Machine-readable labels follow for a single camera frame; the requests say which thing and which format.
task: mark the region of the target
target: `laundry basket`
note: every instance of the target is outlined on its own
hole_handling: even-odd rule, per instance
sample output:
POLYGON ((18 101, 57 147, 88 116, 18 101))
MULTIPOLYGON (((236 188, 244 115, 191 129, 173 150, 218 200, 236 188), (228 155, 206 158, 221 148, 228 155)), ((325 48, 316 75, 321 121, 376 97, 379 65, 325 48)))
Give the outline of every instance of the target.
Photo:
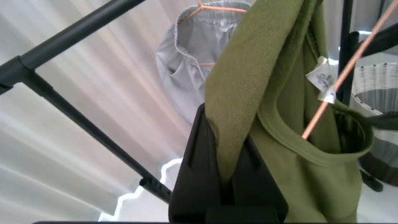
MULTIPOLYGON (((398 63, 356 68, 350 107, 365 116, 398 111, 398 63)), ((359 163, 373 177, 398 186, 398 131, 374 128, 374 137, 372 149, 359 163)))

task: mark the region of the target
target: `rose gold wire hanger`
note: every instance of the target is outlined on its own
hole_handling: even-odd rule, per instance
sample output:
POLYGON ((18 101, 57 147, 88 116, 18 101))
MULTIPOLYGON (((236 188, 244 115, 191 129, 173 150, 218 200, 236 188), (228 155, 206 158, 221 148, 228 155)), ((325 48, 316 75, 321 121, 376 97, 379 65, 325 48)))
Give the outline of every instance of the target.
MULTIPOLYGON (((199 2, 199 8, 195 9, 191 14, 189 14, 187 17, 183 18, 180 23, 183 23, 187 21, 189 18, 194 16, 196 13, 199 11, 205 10, 205 9, 212 9, 212 10, 219 10, 219 11, 231 11, 231 12, 246 12, 244 9, 235 9, 231 7, 216 7, 216 6, 206 6, 202 3, 201 0, 198 0, 199 2)), ((214 65, 215 63, 199 63, 199 65, 214 65)))
MULTIPOLYGON (((372 29, 372 33, 366 38, 366 40, 361 44, 361 46, 358 48, 358 50, 355 52, 355 54, 351 57, 341 74, 339 75, 336 83, 333 85, 333 88, 337 90, 340 85, 343 83, 344 79, 348 76, 349 71, 354 67, 355 62, 360 58, 362 53, 365 51, 366 47, 370 44, 370 42, 373 40, 374 36, 379 32, 381 26, 385 21, 388 19, 388 17, 392 14, 394 9, 398 5, 398 0, 394 0, 388 9, 385 11, 385 13, 382 15, 382 17, 378 20, 376 25, 372 29)), ((320 117, 322 116, 323 112, 326 110, 326 107, 328 106, 328 103, 323 101, 319 108, 317 109, 317 112, 314 114, 312 117, 311 121, 309 122, 308 126, 305 128, 302 137, 304 139, 307 139, 309 135, 311 134, 311 131, 314 129, 315 125, 319 121, 320 117)))

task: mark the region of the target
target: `white and gray basket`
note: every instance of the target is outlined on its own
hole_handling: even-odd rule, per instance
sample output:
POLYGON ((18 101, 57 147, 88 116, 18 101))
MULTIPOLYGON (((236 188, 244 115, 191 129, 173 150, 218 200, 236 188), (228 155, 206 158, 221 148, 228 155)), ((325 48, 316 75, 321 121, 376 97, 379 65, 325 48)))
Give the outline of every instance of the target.
MULTIPOLYGON (((398 63, 356 68, 350 107, 365 116, 398 111, 398 63)), ((398 186, 398 131, 374 128, 374 136, 370 153, 359 162, 373 177, 398 186)))

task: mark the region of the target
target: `green fabric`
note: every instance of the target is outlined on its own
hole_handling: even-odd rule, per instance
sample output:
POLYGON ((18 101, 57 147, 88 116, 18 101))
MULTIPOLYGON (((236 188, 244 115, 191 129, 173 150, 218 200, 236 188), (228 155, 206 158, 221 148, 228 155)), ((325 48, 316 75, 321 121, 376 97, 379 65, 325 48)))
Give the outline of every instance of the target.
POLYGON ((222 183, 250 134, 289 204, 287 222, 355 222, 356 159, 369 150, 372 128, 336 102, 308 141, 301 137, 320 104, 305 74, 327 56, 319 3, 256 1, 206 80, 206 117, 222 183))

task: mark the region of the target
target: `white curtain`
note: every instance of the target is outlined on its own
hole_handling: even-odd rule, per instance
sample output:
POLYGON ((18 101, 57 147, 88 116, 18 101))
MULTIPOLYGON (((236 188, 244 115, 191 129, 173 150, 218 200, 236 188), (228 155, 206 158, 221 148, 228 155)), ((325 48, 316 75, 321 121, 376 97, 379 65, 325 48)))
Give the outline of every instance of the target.
MULTIPOLYGON (((106 2, 0 0, 0 63, 23 54, 106 2)), ((343 1, 325 2, 328 48, 337 59, 343 1)), ((163 170, 162 175, 161 168, 170 161, 178 164, 173 159, 182 157, 190 127, 164 96, 154 53, 177 15, 194 4, 197 0, 146 0, 37 69, 163 182, 167 172, 163 170)), ((174 179, 166 181, 170 188, 177 171, 174 168, 174 179)), ((162 203, 157 199, 140 196, 140 203, 128 202, 135 206, 135 213, 132 207, 121 207, 128 198, 138 202, 143 191, 137 190, 139 179, 23 84, 0 96, 0 223, 95 221, 100 216, 101 220, 165 221, 165 204, 159 205, 163 214, 159 218, 150 216, 151 211, 146 218, 140 216, 143 208, 162 203)))

